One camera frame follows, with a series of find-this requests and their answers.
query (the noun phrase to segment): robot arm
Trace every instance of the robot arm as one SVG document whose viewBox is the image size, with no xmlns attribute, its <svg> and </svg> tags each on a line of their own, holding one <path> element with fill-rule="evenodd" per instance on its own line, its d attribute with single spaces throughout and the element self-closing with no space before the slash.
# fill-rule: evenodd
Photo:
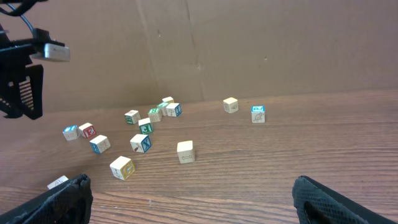
<svg viewBox="0 0 398 224">
<path fill-rule="evenodd" d="M 23 0 L 18 8 L 0 12 L 8 16 L 21 16 L 38 0 Z M 21 0 L 0 0 L 0 3 L 21 2 Z M 20 118 L 23 114 L 30 119 L 43 115 L 42 88 L 43 66 L 33 65 L 32 58 L 52 62 L 68 62 L 70 51 L 65 44 L 54 41 L 46 30 L 32 29 L 33 38 L 10 41 L 0 25 L 0 110 L 6 118 Z"/>
</svg>

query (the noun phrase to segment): wooden table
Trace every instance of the wooden table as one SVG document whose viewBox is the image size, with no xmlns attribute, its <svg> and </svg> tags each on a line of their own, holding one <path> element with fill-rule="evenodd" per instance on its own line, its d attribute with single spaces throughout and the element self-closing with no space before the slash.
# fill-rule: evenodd
<svg viewBox="0 0 398 224">
<path fill-rule="evenodd" d="M 251 124 L 250 106 L 267 109 Z M 37 121 L 0 120 L 0 213 L 45 192 L 62 175 L 92 180 L 91 223 L 297 223 L 292 186 L 307 175 L 398 222 L 398 90 L 186 103 L 178 118 L 154 124 L 153 146 L 132 152 L 137 125 L 123 114 L 154 106 L 47 113 Z M 94 124 L 111 149 L 67 142 L 65 126 Z M 177 143 L 193 140 L 197 161 L 181 165 Z M 109 164 L 133 159 L 127 181 Z"/>
</svg>

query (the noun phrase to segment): wooden alphabet block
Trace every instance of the wooden alphabet block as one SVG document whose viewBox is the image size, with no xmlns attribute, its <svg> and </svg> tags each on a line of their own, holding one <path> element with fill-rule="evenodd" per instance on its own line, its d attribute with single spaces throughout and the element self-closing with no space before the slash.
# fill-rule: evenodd
<svg viewBox="0 0 398 224">
<path fill-rule="evenodd" d="M 77 125 L 65 128 L 62 133 L 68 141 L 78 139 L 78 137 L 80 136 Z"/>
<path fill-rule="evenodd" d="M 154 128 L 152 127 L 149 118 L 139 120 L 138 126 L 141 131 L 141 134 L 149 134 L 154 132 Z"/>
<path fill-rule="evenodd" d="M 167 116 L 178 117 L 182 112 L 181 105 L 179 103 L 171 103 L 168 106 L 166 106 L 166 109 L 167 109 Z"/>
<path fill-rule="evenodd" d="M 162 101 L 166 103 L 174 103 L 174 99 L 171 96 L 163 98 Z"/>
<path fill-rule="evenodd" d="M 64 183 L 65 181 L 69 180 L 68 177 L 65 177 L 64 175 L 60 178 L 58 178 L 57 180 L 53 181 L 51 184 L 48 184 L 47 188 L 49 188 L 49 190 L 53 189 L 54 187 Z"/>
<path fill-rule="evenodd" d="M 131 140 L 130 144 L 134 152 L 147 152 L 152 146 L 149 136 L 146 134 L 136 134 Z"/>
<path fill-rule="evenodd" d="M 127 124 L 135 124 L 141 119 L 139 112 L 135 110 L 131 110 L 124 114 L 124 118 L 126 119 Z"/>
<path fill-rule="evenodd" d="M 179 142 L 177 144 L 177 154 L 181 164 L 195 162 L 195 151 L 193 141 Z"/>
<path fill-rule="evenodd" d="M 224 110 L 228 113 L 234 113 L 238 111 L 238 100 L 230 97 L 224 100 Z"/>
<path fill-rule="evenodd" d="M 162 114 L 160 109 L 153 108 L 153 109 L 149 110 L 148 117 L 149 117 L 151 122 L 159 122 L 159 121 L 162 120 L 163 114 Z"/>
<path fill-rule="evenodd" d="M 95 135 L 94 126 L 90 123 L 85 123 L 79 127 L 79 132 L 84 138 L 90 138 L 91 136 Z"/>
<path fill-rule="evenodd" d="M 166 106 L 168 106 L 169 103 L 163 102 L 159 105 L 157 105 L 158 109 L 160 109 L 162 111 L 163 116 L 167 116 L 167 109 Z"/>
<path fill-rule="evenodd" d="M 251 122 L 252 123 L 265 123 L 266 122 L 266 107 L 252 106 L 251 107 Z"/>
<path fill-rule="evenodd" d="M 113 175 L 121 180 L 126 180 L 133 172 L 136 171 L 132 160 L 124 156 L 120 156 L 109 166 Z"/>
<path fill-rule="evenodd" d="M 108 137 L 99 135 L 90 141 L 91 148 L 95 153 L 101 154 L 111 147 Z"/>
</svg>

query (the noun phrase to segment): cardboard wall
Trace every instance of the cardboard wall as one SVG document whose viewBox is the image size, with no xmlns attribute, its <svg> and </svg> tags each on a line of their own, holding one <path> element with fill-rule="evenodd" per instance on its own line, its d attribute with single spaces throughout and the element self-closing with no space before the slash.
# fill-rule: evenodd
<svg viewBox="0 0 398 224">
<path fill-rule="evenodd" d="M 71 48 L 35 61 L 46 111 L 398 85 L 393 0 L 49 0 L 26 16 Z"/>
</svg>

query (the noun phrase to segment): block face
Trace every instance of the block face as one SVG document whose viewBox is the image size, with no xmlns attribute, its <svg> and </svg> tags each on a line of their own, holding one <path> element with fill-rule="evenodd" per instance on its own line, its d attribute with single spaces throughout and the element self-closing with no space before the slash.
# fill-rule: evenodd
<svg viewBox="0 0 398 224">
<path fill-rule="evenodd" d="M 234 113 L 237 112 L 239 109 L 238 100 L 233 97 L 225 99 L 223 104 L 224 104 L 224 110 L 227 113 Z"/>
<path fill-rule="evenodd" d="M 85 123 L 79 127 L 79 131 L 84 138 L 90 138 L 96 134 L 94 126 L 90 123 Z"/>
<path fill-rule="evenodd" d="M 163 114 L 160 109 L 153 108 L 149 110 L 148 117 L 151 122 L 159 122 L 162 120 Z"/>
<path fill-rule="evenodd" d="M 106 136 L 99 135 L 90 141 L 91 148 L 95 153 L 101 154 L 111 147 L 109 139 Z"/>
<path fill-rule="evenodd" d="M 171 103 L 167 107 L 167 116 L 178 117 L 181 113 L 181 105 L 179 103 Z"/>
<path fill-rule="evenodd" d="M 166 103 L 174 103 L 174 99 L 171 96 L 163 98 L 162 101 Z"/>
<path fill-rule="evenodd" d="M 121 180 L 124 180 L 123 175 L 120 170 L 111 167 L 111 171 L 115 177 L 117 177 Z"/>
<path fill-rule="evenodd" d="M 66 127 L 62 133 L 67 141 L 78 139 L 80 136 L 77 125 Z"/>
<path fill-rule="evenodd" d="M 64 183 L 65 181 L 69 180 L 68 177 L 65 177 L 64 175 L 60 178 L 58 178 L 57 180 L 53 181 L 51 184 L 48 184 L 47 188 L 49 188 L 49 190 L 53 189 L 54 187 Z"/>
<path fill-rule="evenodd" d="M 144 124 L 140 126 L 139 129 L 141 130 L 141 134 L 149 134 L 154 132 L 151 124 Z"/>
<path fill-rule="evenodd" d="M 148 149 L 152 146 L 149 136 L 147 136 L 144 140 L 142 140 L 141 146 L 142 146 L 142 149 L 144 150 L 144 152 L 148 151 Z"/>
<path fill-rule="evenodd" d="M 100 149 L 98 149 L 98 146 L 97 146 L 96 144 L 90 143 L 90 145 L 91 145 L 91 148 L 93 149 L 93 151 L 94 151 L 95 153 L 100 154 Z"/>
<path fill-rule="evenodd" d="M 133 122 L 132 122 L 132 117 L 131 117 L 131 116 L 124 115 L 124 117 L 125 117 L 125 119 L 126 119 L 127 124 L 133 124 Z"/>
<path fill-rule="evenodd" d="M 266 122 L 266 107 L 264 105 L 251 107 L 251 121 L 252 123 Z"/>
<path fill-rule="evenodd" d="M 141 131 L 141 134 L 149 134 L 154 132 L 154 128 L 152 127 L 152 124 L 150 123 L 150 118 L 145 118 L 141 119 L 138 121 L 139 129 Z"/>
<path fill-rule="evenodd" d="M 139 112 L 136 110 L 131 110 L 124 114 L 127 124 L 135 124 L 140 120 Z"/>
<path fill-rule="evenodd" d="M 121 180 L 126 180 L 133 172 L 136 171 L 132 160 L 124 156 L 120 156 L 109 166 L 113 175 Z"/>
<path fill-rule="evenodd" d="M 162 111 L 162 115 L 163 116 L 167 116 L 167 109 L 166 107 L 169 105 L 169 103 L 163 102 L 159 105 L 157 105 L 158 109 L 160 109 Z"/>
<path fill-rule="evenodd" d="M 195 162 L 195 151 L 193 150 L 193 142 L 179 142 L 177 145 L 177 154 L 181 164 Z"/>
<path fill-rule="evenodd" d="M 130 144 L 134 152 L 147 152 L 152 146 L 150 138 L 146 134 L 136 134 L 131 140 Z"/>
<path fill-rule="evenodd" d="M 124 165 L 120 171 L 122 173 L 124 180 L 126 180 L 127 178 L 129 178 L 131 176 L 131 174 L 133 172 L 136 171 L 136 168 L 134 167 L 134 164 L 132 163 L 132 161 L 130 161 L 126 165 Z"/>
</svg>

